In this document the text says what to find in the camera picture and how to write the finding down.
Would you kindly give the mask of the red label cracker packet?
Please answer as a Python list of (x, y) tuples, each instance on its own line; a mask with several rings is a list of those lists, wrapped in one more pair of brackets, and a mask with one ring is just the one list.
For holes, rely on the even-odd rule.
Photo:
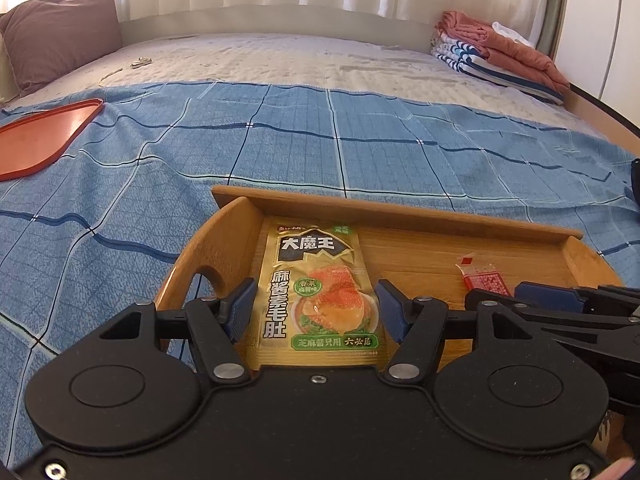
[(458, 260), (457, 268), (467, 290), (480, 289), (502, 296), (511, 295), (501, 273), (486, 257), (471, 252)]

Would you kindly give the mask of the yellow orange snack pouch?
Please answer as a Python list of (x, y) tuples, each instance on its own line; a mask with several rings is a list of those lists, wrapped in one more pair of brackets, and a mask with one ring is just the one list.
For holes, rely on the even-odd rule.
[(354, 226), (269, 221), (245, 342), (252, 370), (384, 364), (385, 330)]

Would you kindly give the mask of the wooden serving tray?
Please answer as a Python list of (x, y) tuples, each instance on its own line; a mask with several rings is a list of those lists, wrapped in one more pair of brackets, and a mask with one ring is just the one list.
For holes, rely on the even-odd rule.
[(434, 296), (456, 310), (466, 294), (457, 263), (469, 254), (492, 264), (509, 287), (620, 284), (582, 232), (558, 226), (261, 188), (216, 185), (212, 193), (219, 209), (183, 248), (155, 297), (157, 310), (181, 308), (196, 274), (219, 297), (258, 278), (277, 218), (352, 226), (371, 281), (386, 278), (408, 297)]

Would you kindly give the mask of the blue checked bed cover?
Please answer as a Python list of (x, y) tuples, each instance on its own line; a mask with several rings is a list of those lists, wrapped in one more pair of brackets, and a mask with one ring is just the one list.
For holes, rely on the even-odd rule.
[(639, 283), (632, 155), (564, 114), (277, 84), (98, 89), (62, 157), (1, 185), (1, 460), (39, 446), (23, 405), (38, 368), (154, 296), (215, 212), (216, 184), (275, 188), (582, 231)]

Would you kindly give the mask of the folded blue striped blanket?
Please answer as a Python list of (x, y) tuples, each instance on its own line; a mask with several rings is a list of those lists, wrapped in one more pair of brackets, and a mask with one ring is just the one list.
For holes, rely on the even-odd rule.
[(432, 39), (431, 45), (431, 55), (458, 73), (498, 84), (500, 87), (516, 89), (542, 102), (564, 104), (562, 92), (535, 79), (521, 77), (510, 70), (490, 64), (472, 44), (451, 39), (444, 32), (438, 32)]

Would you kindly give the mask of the folded red blanket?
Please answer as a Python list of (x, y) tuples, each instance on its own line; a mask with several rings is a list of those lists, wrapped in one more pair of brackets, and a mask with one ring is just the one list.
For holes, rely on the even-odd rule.
[(548, 55), (499, 34), (488, 22), (460, 11), (445, 11), (435, 28), (451, 39), (470, 44), (493, 66), (561, 94), (570, 90), (570, 83)]

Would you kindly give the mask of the orange plastic tray lid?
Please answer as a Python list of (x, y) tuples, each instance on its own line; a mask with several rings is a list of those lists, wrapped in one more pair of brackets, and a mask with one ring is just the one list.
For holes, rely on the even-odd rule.
[(88, 99), (17, 119), (1, 127), (1, 180), (32, 176), (56, 162), (104, 107)]

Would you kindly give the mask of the mauve pillow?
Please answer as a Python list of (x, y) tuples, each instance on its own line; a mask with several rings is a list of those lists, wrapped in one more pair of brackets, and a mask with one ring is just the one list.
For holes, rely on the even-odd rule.
[(122, 47), (115, 0), (28, 0), (1, 15), (22, 96)]

